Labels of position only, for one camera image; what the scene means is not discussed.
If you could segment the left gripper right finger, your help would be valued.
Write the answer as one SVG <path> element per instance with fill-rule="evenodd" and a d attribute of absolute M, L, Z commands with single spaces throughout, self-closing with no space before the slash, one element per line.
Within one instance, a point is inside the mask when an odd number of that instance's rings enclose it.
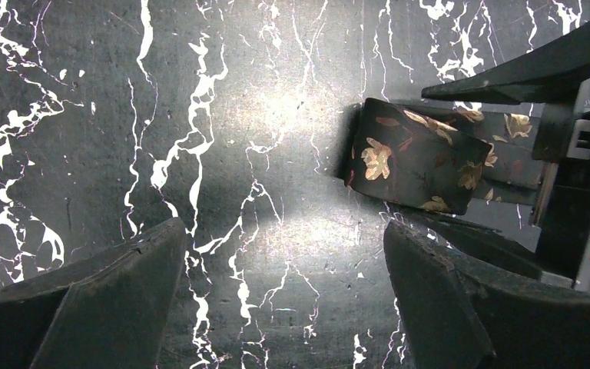
<path fill-rule="evenodd" d="M 404 224 L 383 236 L 418 368 L 590 368 L 590 293 L 439 245 Z"/>

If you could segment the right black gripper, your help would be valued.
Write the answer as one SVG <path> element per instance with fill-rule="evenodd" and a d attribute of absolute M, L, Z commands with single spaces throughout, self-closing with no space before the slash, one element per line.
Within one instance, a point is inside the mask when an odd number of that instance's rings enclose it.
<path fill-rule="evenodd" d="M 424 88 L 424 99 L 543 106 L 532 157 L 543 163 L 532 208 L 535 254 L 484 225 L 407 208 L 406 216 L 481 261 L 590 292 L 590 21 L 472 77 Z"/>

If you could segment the dark floral tie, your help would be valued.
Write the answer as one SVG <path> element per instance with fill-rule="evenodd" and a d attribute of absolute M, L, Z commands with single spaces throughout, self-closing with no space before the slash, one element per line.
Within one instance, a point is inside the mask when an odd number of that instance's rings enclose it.
<path fill-rule="evenodd" d="M 532 204 L 542 166 L 539 119 L 422 102 L 363 103 L 343 179 L 371 198 L 463 215 L 473 199 Z"/>

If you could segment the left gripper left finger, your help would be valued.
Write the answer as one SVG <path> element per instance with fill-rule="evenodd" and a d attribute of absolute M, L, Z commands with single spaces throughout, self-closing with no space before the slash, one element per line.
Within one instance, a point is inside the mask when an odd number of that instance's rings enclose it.
<path fill-rule="evenodd" d="M 186 243 L 183 221 L 171 218 L 0 289 L 0 368 L 153 368 Z"/>

